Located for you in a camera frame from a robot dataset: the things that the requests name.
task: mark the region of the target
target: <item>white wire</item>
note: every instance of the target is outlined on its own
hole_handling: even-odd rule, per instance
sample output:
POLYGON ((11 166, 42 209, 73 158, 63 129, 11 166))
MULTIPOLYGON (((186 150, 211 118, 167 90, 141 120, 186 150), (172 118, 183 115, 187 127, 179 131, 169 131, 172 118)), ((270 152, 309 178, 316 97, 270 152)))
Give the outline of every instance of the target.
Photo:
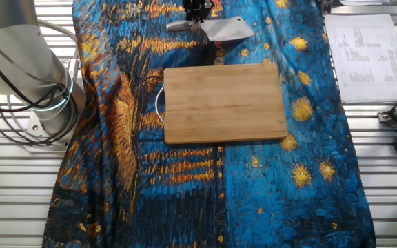
MULTIPOLYGON (((24 73, 25 75, 29 76, 32 79, 38 80, 40 82, 44 82, 44 83, 51 83, 51 84, 47 84, 47 85, 38 85, 36 86, 36 88, 42 88, 42 87, 51 87, 53 85, 58 84, 55 81, 52 80, 45 80, 45 79, 40 79, 38 77, 36 77, 35 75, 32 75, 29 72, 26 72, 23 68, 21 68, 15 61, 13 61, 6 53, 4 53, 1 49, 0 49, 0 55, 5 58, 9 63, 11 63, 13 66, 15 66, 19 71, 21 71, 22 73, 24 73)), ((63 83, 65 85, 65 88, 60 91, 58 94, 55 94, 54 97, 58 97, 61 96, 63 93, 65 93, 68 90, 68 86, 67 86, 67 82, 66 81, 62 81, 60 83, 63 83)))
POLYGON ((163 124, 165 124, 165 121, 162 119, 162 116, 160 116, 160 114, 159 114, 159 109, 157 109, 157 102, 159 102, 159 96, 160 96, 160 93, 162 93, 162 91, 163 91, 163 87, 164 86, 162 86, 162 88, 159 90, 159 93, 157 93, 156 103, 155 103, 154 108, 156 109, 156 114, 159 117, 159 119, 162 121, 163 124))
POLYGON ((69 38, 72 39, 72 40, 76 43, 76 50, 74 51, 73 59, 77 59, 77 57, 78 57, 77 37, 76 37, 75 34, 73 34, 73 33, 72 33, 71 31, 69 31, 68 29, 62 28, 61 26, 56 25, 56 24, 53 24, 53 23, 50 23, 50 22, 48 22, 48 21, 44 21, 44 20, 38 19, 38 23, 39 23, 39 25, 42 25, 42 26, 47 27, 47 28, 51 28, 51 29, 53 29, 53 30, 56 30, 56 31, 58 31, 58 32, 61 32, 61 33, 63 33, 63 34, 68 35, 69 38))
MULTIPOLYGON (((10 95, 7 95, 7 106, 8 109, 11 110, 12 109, 12 103, 10 102, 10 95)), ((18 121, 18 119, 14 116, 14 113, 11 112, 10 115, 12 116, 12 120, 14 121, 14 123, 19 127, 19 129, 23 130, 26 134, 28 134, 29 136, 36 138, 38 141, 40 138, 45 139, 46 137, 41 137, 41 136, 37 136, 35 134, 30 133, 29 131, 27 131, 27 129, 25 129, 24 127, 22 127, 22 125, 20 124, 20 122, 18 121)))
MULTIPOLYGON (((68 79, 68 75, 67 75, 68 73, 65 73, 65 80, 67 81, 67 79, 68 79)), ((58 111, 56 112, 56 114, 53 114, 50 118, 45 118, 45 119, 41 119, 41 121, 48 121, 48 120, 51 120, 51 119, 53 119, 54 117, 56 117, 59 113, 61 113, 61 111, 67 106, 67 104, 68 104, 68 102, 70 101, 70 97, 71 97, 71 92, 70 91, 68 91, 68 96, 67 96, 67 99, 66 99, 66 101, 65 101, 65 103, 62 105, 62 107, 61 108, 59 108, 58 109, 58 111)))

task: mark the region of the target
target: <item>cutting board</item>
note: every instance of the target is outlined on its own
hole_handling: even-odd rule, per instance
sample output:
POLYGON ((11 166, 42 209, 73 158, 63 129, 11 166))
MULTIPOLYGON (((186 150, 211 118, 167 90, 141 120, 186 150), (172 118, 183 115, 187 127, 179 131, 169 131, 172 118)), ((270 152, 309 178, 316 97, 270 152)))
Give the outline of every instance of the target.
POLYGON ((287 136, 274 63, 167 68, 164 88, 168 144, 287 136))

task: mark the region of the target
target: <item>starry night fabric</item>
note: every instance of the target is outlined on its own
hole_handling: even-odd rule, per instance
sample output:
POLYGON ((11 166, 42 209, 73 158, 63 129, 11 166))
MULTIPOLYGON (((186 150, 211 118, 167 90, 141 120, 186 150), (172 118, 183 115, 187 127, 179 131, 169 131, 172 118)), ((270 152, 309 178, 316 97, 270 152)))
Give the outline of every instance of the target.
POLYGON ((74 1, 87 103, 43 247, 376 246, 319 3, 213 2, 210 19, 241 16, 255 36, 168 34, 181 0, 74 1), (278 65, 286 138, 163 142, 165 68, 245 63, 278 65))

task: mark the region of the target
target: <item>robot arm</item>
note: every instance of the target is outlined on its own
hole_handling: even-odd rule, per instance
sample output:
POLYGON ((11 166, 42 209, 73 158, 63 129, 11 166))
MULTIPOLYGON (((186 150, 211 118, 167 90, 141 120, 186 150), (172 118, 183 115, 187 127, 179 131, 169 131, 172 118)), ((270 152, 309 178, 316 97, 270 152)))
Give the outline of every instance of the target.
POLYGON ((49 135, 73 128, 65 125, 75 113, 71 109, 81 112, 85 95, 47 46, 39 29, 34 0, 0 0, 0 94, 14 94, 31 104, 57 85, 62 90, 50 95, 47 108, 32 108, 49 135))

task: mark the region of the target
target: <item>fabric cloth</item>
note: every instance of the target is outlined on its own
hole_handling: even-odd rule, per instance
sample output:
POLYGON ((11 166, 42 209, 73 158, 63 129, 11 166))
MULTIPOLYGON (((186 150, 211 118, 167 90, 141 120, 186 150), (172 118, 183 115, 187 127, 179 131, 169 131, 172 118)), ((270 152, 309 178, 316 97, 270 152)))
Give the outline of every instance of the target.
POLYGON ((318 2, 214 2, 255 36, 168 34, 181 0, 74 2, 87 103, 44 247, 375 247, 318 2), (289 136, 165 144, 163 69, 244 63, 277 63, 289 136))

